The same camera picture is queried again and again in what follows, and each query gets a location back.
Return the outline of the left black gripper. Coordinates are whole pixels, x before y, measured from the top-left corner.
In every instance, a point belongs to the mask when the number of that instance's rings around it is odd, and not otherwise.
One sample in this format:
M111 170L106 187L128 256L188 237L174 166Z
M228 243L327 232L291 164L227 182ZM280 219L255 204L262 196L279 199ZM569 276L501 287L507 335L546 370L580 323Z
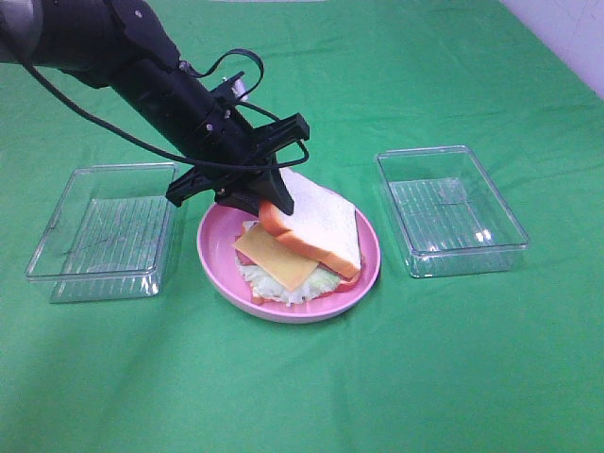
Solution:
M182 93L165 92L170 105L166 118L183 119L193 126L178 144L186 157L197 163L171 183L166 197L176 206L206 190L215 192L219 206L258 212L268 201L286 215L294 212L278 167L276 152L310 137L310 127L300 114L252 127L232 106L224 107L208 92L197 106L182 99Z

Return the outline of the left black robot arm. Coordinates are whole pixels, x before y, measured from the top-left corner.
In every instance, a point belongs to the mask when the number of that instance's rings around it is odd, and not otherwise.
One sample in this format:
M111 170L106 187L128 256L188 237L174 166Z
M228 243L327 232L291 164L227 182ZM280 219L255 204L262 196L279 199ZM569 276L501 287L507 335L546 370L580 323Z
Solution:
M249 213L262 201L293 212L276 154L308 139L305 119L250 125L241 114L249 94L241 77L205 88L146 2L5 1L1 59L32 76L50 67L114 89L174 146L172 159L189 165L167 189L172 204L210 190L218 204Z

